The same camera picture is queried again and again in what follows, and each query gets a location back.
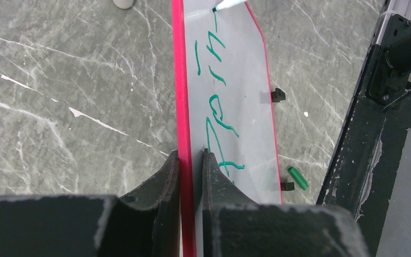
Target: whiteboard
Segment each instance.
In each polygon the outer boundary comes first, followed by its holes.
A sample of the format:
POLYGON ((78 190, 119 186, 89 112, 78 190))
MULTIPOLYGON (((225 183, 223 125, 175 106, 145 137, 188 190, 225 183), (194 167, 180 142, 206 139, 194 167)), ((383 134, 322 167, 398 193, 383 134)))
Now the whiteboard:
MULTIPOLYGON (((282 203, 282 196, 265 43, 250 8, 240 4, 212 13, 219 0, 180 1, 173 0, 173 36, 182 232, 184 244, 194 244, 186 240, 185 223, 199 206, 192 229, 200 245, 205 148, 254 201, 282 203), (189 181, 192 188, 185 185, 189 181), (186 195, 191 189, 194 199, 186 195)), ((202 255, 201 246, 197 253, 202 255)))

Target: green handwriting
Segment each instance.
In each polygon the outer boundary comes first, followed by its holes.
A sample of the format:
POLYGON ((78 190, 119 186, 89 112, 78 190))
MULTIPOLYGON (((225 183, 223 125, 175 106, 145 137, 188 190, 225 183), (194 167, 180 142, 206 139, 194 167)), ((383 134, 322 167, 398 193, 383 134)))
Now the green handwriting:
POLYGON ((226 46, 221 42, 221 40, 219 38, 217 38, 217 36, 209 31, 209 43, 210 46, 208 46, 207 44, 205 45, 205 47, 207 47, 207 49, 209 50, 209 52, 211 52, 218 60, 219 62, 221 62, 221 58, 220 56, 215 52, 214 50, 214 46, 212 45, 212 39, 210 39, 210 37, 213 37, 223 48, 226 49, 226 46))
POLYGON ((215 33, 218 33, 218 24, 217 24, 217 14, 214 12, 214 18, 215 18, 215 33))
POLYGON ((235 168, 237 168, 239 170, 244 169, 245 165, 239 166, 239 165, 235 164, 234 162, 228 162, 228 161, 224 160, 224 154, 223 154, 223 150, 221 149, 221 144, 219 143, 219 140, 218 140, 217 132, 215 131, 215 128, 212 125, 212 122, 210 121, 209 117, 207 117, 205 119, 205 125, 206 125, 205 132, 207 134, 207 146, 209 148, 209 151, 213 152, 212 149, 210 148, 209 127, 212 130, 212 133, 214 134, 215 140, 217 141, 218 151, 219 151, 219 154, 220 154, 221 160, 222 160, 218 166, 219 167, 224 166, 224 169, 226 170, 226 175, 228 177, 229 177, 229 169, 227 168, 228 165, 234 166, 235 168))
POLYGON ((210 71, 210 74, 212 74, 212 76, 214 76, 214 78, 218 79, 219 81, 221 81, 221 82, 226 86, 226 81, 224 81, 224 79, 223 79, 222 77, 220 77, 219 75, 217 75, 217 74, 212 70, 212 68, 210 67, 210 65, 209 65, 209 71, 210 71))
POLYGON ((209 99, 209 105, 210 105, 210 108, 212 109, 212 112, 214 113, 215 121, 216 121, 219 125, 221 125, 223 128, 225 128, 225 129, 227 129, 227 130, 232 130, 232 132, 234 132, 234 134, 235 134, 236 137, 240 137, 239 134, 237 133, 237 131, 235 131, 235 129, 234 129, 232 126, 229 126, 229 125, 226 125, 226 124, 223 123, 223 110, 221 109, 221 103, 220 103, 220 101, 219 101, 219 97, 218 97, 217 94, 215 94, 215 95, 213 95, 213 96, 210 97, 210 99, 209 99), (218 102, 218 108, 219 108, 219 110, 220 110, 220 118, 219 118, 219 119, 217 118, 217 110, 215 110, 215 108, 212 106, 212 101, 215 100, 215 99, 216 99, 217 102, 218 102))
POLYGON ((199 58, 197 56, 197 40, 194 41, 194 53, 196 54, 197 75, 201 75, 201 66, 199 66, 199 58))

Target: table surface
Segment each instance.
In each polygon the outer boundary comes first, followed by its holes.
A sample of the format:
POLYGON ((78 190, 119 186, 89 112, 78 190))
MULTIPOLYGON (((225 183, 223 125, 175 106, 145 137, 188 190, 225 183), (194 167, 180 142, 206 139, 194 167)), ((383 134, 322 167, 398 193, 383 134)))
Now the table surface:
MULTIPOLYGON (((279 160, 315 203, 382 0, 258 0, 279 160)), ((0 4, 0 195, 122 195, 177 148, 170 1, 0 4)))

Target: red whiteboard frame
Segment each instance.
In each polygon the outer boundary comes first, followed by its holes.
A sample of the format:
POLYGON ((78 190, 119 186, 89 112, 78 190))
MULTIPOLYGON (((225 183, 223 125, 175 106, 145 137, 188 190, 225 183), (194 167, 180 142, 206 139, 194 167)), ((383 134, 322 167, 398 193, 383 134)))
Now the red whiteboard frame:
MULTIPOLYGON (((251 11, 248 3, 245 3, 249 14, 259 30, 264 43, 265 65, 267 68, 267 80, 270 86, 269 63, 265 39, 261 28, 251 11)), ((191 141, 188 108, 188 85, 185 47, 185 23, 184 23, 184 0, 172 0, 172 36, 174 46, 174 83, 176 89, 176 114, 177 114, 177 144, 180 159, 180 209, 182 217, 182 243, 184 257, 196 257, 196 233, 194 221, 194 195, 193 195, 193 169, 191 159, 191 141)), ((275 113, 271 105, 274 143, 277 156, 278 179, 281 192, 281 177, 279 170, 278 146, 276 139, 275 113)))

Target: white marker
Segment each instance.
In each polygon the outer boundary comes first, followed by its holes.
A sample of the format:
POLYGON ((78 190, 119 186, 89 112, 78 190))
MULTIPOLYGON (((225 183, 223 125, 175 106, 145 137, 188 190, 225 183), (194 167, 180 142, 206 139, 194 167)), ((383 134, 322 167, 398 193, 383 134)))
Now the white marker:
POLYGON ((212 11, 216 12, 218 10, 222 10, 222 9, 227 9, 230 7, 233 7, 235 5, 244 3, 248 0, 223 0, 221 3, 219 3, 217 6, 215 6, 212 11))

